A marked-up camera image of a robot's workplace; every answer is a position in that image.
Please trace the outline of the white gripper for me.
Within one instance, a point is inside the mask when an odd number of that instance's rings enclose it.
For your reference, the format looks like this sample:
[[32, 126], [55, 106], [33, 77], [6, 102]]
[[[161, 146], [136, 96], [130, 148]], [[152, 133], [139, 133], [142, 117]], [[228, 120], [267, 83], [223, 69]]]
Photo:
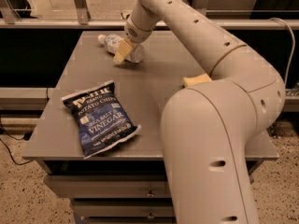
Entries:
[[128, 38], [120, 41], [113, 62], [121, 64], [133, 51], [134, 45], [132, 42], [138, 44], [144, 42], [152, 34], [153, 28], [154, 19], [152, 17], [136, 17], [134, 14], [131, 14], [124, 25], [124, 32]]

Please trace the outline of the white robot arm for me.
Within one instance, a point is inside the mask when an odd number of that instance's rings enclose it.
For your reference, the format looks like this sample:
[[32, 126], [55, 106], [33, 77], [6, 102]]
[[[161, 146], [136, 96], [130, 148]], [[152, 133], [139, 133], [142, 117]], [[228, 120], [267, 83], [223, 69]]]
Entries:
[[137, 0], [116, 57], [164, 21], [211, 76], [174, 94], [161, 117], [164, 165], [177, 224], [260, 224], [245, 147], [279, 116], [279, 72], [239, 38], [181, 0]]

